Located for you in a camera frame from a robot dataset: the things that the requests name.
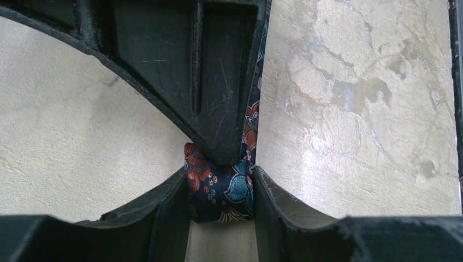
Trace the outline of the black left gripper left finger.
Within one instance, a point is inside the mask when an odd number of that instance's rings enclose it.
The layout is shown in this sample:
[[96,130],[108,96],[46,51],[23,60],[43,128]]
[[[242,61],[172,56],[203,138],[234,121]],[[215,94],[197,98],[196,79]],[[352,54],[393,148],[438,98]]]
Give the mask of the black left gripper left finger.
[[183,169],[96,221],[1,217],[1,261],[184,261],[190,218]]

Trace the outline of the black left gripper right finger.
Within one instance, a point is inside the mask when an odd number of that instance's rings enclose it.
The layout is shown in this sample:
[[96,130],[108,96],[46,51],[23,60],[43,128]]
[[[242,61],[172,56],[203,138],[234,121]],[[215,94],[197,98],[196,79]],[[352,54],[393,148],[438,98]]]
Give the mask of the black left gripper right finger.
[[259,166],[253,180],[260,261],[462,261],[459,216],[337,219],[284,190]]

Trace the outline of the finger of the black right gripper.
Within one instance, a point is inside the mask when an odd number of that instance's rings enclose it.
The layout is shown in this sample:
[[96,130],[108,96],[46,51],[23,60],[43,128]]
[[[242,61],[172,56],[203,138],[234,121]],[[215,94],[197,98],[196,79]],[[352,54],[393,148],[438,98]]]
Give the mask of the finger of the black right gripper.
[[1,16],[94,56],[218,165],[241,159],[269,1],[1,1]]

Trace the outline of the navy floral tie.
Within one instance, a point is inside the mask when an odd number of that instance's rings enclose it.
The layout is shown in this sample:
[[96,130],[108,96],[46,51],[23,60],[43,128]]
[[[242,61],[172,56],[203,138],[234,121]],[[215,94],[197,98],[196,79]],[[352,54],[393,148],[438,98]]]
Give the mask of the navy floral tie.
[[252,175],[256,166],[260,96],[271,5],[271,1],[266,4],[263,35],[244,119],[240,161],[231,166],[219,166],[197,144],[188,142],[184,146],[188,210],[191,219],[197,223],[254,218]]

